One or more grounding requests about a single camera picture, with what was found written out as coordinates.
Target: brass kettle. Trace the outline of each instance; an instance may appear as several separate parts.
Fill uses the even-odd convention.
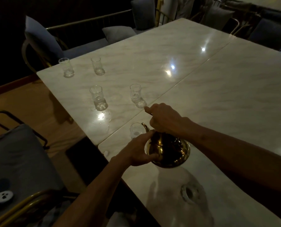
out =
[[[150,131],[146,124],[142,123],[142,125],[146,132]],[[167,133],[155,132],[147,146],[147,154],[154,153],[160,156],[159,161],[153,161],[155,165],[162,168],[173,168],[180,166],[188,159],[190,146],[183,139]]]

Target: white controller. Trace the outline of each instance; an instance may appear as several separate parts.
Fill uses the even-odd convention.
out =
[[[0,193],[0,203],[8,202],[12,197],[14,196],[14,193],[11,191],[3,191]]]

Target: empty glass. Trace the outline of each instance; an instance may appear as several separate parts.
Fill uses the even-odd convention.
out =
[[[97,74],[98,76],[104,75],[105,70],[103,69],[103,65],[101,63],[101,58],[94,57],[94,58],[91,58],[91,61],[92,61],[92,66],[93,66],[95,74]]]
[[[136,122],[130,126],[130,135],[132,139],[144,133],[146,133],[146,129],[143,125],[141,125],[141,123]]]
[[[96,110],[98,110],[98,111],[106,110],[108,107],[108,104],[104,98],[103,88],[101,86],[95,85],[90,88],[90,92],[91,92],[92,99],[94,101]]]
[[[131,100],[139,108],[144,108],[147,106],[146,101],[141,97],[141,86],[139,84],[132,84],[130,86],[130,96]]]
[[[64,77],[70,78],[74,76],[74,70],[68,58],[59,59],[59,63],[64,71]]]

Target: dark background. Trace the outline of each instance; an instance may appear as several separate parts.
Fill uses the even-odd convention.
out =
[[[128,10],[130,1],[0,0],[0,86],[32,74],[21,55],[25,15],[50,27]]]

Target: teapot spout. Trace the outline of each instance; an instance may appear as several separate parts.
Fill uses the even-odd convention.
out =
[[[148,128],[148,126],[146,124],[144,124],[143,122],[141,123],[141,125],[143,125],[143,127],[146,129],[146,132],[149,132],[150,129]]]

